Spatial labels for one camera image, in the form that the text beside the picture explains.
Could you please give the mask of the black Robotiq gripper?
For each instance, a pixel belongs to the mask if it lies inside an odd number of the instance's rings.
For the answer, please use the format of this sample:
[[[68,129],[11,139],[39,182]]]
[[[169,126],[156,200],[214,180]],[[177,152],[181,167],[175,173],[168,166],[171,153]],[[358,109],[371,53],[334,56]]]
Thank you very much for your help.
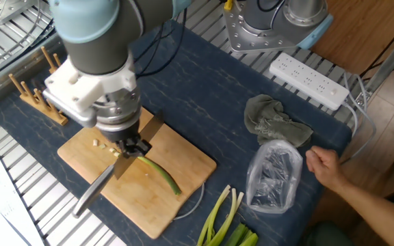
[[[110,142],[117,142],[121,153],[126,158],[135,154],[147,154],[152,145],[139,134],[140,121],[122,124],[103,124],[103,136]]]

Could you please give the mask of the person's right hand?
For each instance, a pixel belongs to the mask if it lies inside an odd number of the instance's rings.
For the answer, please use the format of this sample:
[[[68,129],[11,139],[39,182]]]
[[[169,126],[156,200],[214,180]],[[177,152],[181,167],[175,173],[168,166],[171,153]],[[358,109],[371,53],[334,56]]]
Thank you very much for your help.
[[[339,156],[334,150],[313,146],[306,151],[306,164],[308,170],[314,173],[322,185],[336,193],[339,193],[343,185],[347,183]]]

